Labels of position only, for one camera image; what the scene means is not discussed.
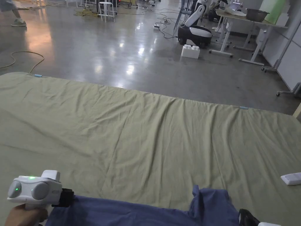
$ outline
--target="mattress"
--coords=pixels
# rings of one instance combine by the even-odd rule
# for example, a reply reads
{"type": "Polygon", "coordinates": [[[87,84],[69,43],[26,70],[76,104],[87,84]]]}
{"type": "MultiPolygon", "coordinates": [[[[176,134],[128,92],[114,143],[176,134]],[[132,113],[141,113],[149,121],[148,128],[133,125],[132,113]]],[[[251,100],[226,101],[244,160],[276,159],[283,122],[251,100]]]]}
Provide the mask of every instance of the mattress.
{"type": "Polygon", "coordinates": [[[301,124],[292,116],[136,90],[0,76],[0,221],[12,180],[61,172],[75,194],[188,210],[193,185],[226,189],[236,209],[301,222],[301,124]]]}

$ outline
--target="metal bowl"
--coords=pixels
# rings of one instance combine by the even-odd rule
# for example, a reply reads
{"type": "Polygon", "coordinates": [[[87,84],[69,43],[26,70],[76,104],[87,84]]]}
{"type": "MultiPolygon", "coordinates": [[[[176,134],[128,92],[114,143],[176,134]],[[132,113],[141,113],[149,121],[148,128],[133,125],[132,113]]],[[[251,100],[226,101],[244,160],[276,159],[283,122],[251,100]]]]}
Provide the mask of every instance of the metal bowl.
{"type": "Polygon", "coordinates": [[[257,9],[247,9],[247,19],[251,21],[263,22],[268,14],[268,12],[257,9]]]}

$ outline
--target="polished floor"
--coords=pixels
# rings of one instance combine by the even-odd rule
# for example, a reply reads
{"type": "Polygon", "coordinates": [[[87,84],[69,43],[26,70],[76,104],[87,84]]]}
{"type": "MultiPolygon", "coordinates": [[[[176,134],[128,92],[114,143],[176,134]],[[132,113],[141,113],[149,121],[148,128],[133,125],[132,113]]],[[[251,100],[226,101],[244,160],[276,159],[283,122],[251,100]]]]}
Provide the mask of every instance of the polished floor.
{"type": "MultiPolygon", "coordinates": [[[[153,12],[144,12],[141,5],[145,4],[138,4],[139,9],[120,6],[115,23],[74,16],[72,4],[22,10],[27,28],[11,27],[13,14],[2,13],[0,66],[12,62],[14,51],[34,51],[45,57],[33,70],[35,74],[293,114],[300,99],[276,97],[277,90],[287,90],[286,85],[278,74],[263,73],[260,66],[238,61],[246,54],[251,57],[249,52],[230,48],[234,53],[230,59],[201,50],[199,59],[182,58],[177,38],[165,39],[153,29],[153,23],[160,21],[157,18],[163,17],[158,13],[178,10],[179,0],[156,2],[154,8],[148,6],[157,9],[153,12]]],[[[177,13],[164,15],[177,17],[177,13]]],[[[203,24],[212,27],[207,20],[203,24]]],[[[172,34],[173,24],[164,31],[172,34]]],[[[231,40],[243,43],[243,38],[231,36],[231,40]]],[[[211,44],[211,48],[220,46],[211,44]]],[[[29,72],[40,59],[28,53],[17,53],[15,58],[16,63],[0,69],[0,74],[29,72]]]]}

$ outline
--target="extension cord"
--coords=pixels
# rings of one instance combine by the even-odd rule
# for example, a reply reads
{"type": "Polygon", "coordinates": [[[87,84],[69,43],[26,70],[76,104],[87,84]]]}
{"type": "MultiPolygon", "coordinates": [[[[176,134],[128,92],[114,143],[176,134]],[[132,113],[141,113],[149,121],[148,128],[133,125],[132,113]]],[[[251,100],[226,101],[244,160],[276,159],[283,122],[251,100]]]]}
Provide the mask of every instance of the extension cord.
{"type": "Polygon", "coordinates": [[[41,55],[41,54],[39,54],[39,53],[36,53],[36,52],[31,52],[31,51],[16,51],[16,52],[12,52],[11,53],[11,58],[13,58],[14,59],[14,61],[13,61],[13,63],[11,63],[10,65],[7,65],[7,66],[3,66],[3,67],[0,67],[0,68],[5,68],[5,67],[9,67],[9,66],[11,66],[11,65],[13,65],[15,62],[16,62],[16,59],[13,57],[13,54],[14,53],[17,53],[17,52],[29,52],[29,53],[34,53],[34,54],[37,54],[37,55],[39,55],[39,56],[41,56],[43,59],[40,61],[40,62],[38,62],[35,66],[33,66],[33,68],[30,70],[30,74],[31,74],[31,72],[33,71],[33,69],[39,64],[39,63],[41,63],[45,58],[43,57],[43,55],[41,55]]]}

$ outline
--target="white vr controller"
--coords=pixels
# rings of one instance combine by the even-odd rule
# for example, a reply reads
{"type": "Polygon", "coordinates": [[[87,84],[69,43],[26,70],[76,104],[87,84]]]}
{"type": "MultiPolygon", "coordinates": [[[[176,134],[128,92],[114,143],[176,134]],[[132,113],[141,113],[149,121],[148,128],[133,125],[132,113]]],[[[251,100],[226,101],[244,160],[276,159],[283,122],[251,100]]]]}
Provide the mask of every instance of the white vr controller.
{"type": "Polygon", "coordinates": [[[40,177],[15,178],[9,187],[7,200],[25,203],[26,210],[45,209],[48,205],[68,207],[73,200],[73,194],[71,189],[62,188],[60,172],[45,170],[40,177]]]}

